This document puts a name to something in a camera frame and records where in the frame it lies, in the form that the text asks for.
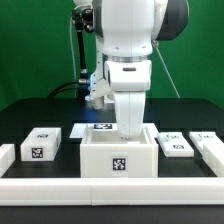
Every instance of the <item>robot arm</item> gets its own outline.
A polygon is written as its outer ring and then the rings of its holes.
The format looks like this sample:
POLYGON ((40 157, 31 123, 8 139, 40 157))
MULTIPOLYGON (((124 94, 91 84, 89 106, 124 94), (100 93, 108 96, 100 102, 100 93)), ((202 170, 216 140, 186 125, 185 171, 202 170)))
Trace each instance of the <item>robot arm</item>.
POLYGON ((150 89, 152 40, 172 40, 186 27, 187 0, 83 0, 91 4, 97 45, 97 68, 91 98, 102 105, 112 95, 118 133, 142 131, 145 92, 150 89))

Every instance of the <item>white container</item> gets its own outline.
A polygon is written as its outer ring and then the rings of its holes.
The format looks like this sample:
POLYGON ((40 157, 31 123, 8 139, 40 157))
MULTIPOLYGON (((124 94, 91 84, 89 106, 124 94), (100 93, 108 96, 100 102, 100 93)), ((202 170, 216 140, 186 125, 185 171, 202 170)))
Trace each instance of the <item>white container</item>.
POLYGON ((81 177, 157 177, 158 145, 147 130, 122 139, 117 130, 87 127, 80 145, 81 177))
POLYGON ((53 161, 61 143, 61 128, 34 128, 21 145, 22 161, 53 161))

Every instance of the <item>black cable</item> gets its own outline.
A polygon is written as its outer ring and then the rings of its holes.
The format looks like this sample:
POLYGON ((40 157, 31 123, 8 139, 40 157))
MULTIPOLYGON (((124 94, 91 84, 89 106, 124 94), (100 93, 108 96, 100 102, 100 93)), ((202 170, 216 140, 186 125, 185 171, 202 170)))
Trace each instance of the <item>black cable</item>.
POLYGON ((58 86, 57 88, 55 88, 48 96, 47 98, 53 98, 55 96, 55 93, 57 93, 58 91, 60 91, 61 89, 63 89, 64 87, 66 86, 69 86, 69 85, 74 85, 74 84, 78 84, 79 82, 78 81, 72 81, 72 82, 66 82, 60 86, 58 86))
POLYGON ((57 92, 55 92, 54 94, 52 94, 51 97, 49 97, 49 99, 54 98, 58 93, 65 92, 65 91, 70 91, 70 90, 77 90, 77 89, 79 89, 79 88, 68 88, 68 89, 58 90, 57 92))
POLYGON ((77 32, 78 45, 79 45, 79 55, 80 55, 80 67, 81 69, 86 69, 86 58, 84 51, 83 35, 82 32, 77 32))

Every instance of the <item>small white block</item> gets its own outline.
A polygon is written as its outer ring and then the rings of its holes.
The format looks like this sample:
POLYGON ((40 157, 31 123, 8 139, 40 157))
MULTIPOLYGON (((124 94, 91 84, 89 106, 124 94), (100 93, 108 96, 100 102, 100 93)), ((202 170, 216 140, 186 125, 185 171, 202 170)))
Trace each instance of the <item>small white block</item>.
POLYGON ((0 177, 15 161, 15 147, 13 144, 3 144, 0 147, 0 177))
POLYGON ((216 148, 224 148, 223 142, 215 132, 190 132, 189 137, 201 154, 203 154, 203 147, 207 143, 215 145, 216 148))
POLYGON ((167 157, 193 157, 194 150, 181 132, 161 132, 157 137, 167 157))
POLYGON ((61 128, 34 128, 21 144, 22 161, 53 161, 61 143, 61 128))

